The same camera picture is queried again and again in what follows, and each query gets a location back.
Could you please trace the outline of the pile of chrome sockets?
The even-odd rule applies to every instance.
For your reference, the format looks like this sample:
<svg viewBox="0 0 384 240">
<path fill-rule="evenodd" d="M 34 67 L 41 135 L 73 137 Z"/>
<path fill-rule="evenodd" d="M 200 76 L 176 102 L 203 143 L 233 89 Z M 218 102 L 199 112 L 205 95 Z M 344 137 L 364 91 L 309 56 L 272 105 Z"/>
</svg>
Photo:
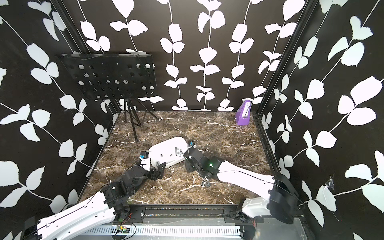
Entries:
<svg viewBox="0 0 384 240">
<path fill-rule="evenodd" d="M 211 186 L 211 183 L 208 179 L 203 179 L 201 186 L 204 188 L 209 188 Z"/>
</svg>

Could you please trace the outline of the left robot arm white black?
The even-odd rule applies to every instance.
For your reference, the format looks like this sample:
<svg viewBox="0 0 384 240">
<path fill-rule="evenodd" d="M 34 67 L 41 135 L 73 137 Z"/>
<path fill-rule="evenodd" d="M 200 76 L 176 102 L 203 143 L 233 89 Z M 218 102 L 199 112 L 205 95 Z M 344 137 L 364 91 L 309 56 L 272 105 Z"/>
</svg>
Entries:
<svg viewBox="0 0 384 240">
<path fill-rule="evenodd" d="M 71 240 L 86 231 L 113 222 L 117 217 L 126 220 L 131 209 L 127 203 L 146 180 L 164 176 L 166 163 L 146 170 L 143 165 L 127 169 L 116 181 L 101 187 L 92 197 L 40 220 L 34 217 L 25 222 L 22 240 Z"/>
</svg>

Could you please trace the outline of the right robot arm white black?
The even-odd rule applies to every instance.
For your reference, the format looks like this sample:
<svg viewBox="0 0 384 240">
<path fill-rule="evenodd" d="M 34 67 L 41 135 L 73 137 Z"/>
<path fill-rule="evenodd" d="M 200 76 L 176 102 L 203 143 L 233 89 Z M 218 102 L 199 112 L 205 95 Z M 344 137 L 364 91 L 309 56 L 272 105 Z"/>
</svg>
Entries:
<svg viewBox="0 0 384 240">
<path fill-rule="evenodd" d="M 299 194 L 282 174 L 262 175 L 237 167 L 224 159 L 206 157 L 194 147 L 184 153 L 188 172 L 198 172 L 206 179 L 236 185 L 258 195 L 247 198 L 239 204 L 239 211 L 249 217 L 272 216 L 285 224 L 294 222 L 294 214 L 299 202 Z"/>
</svg>

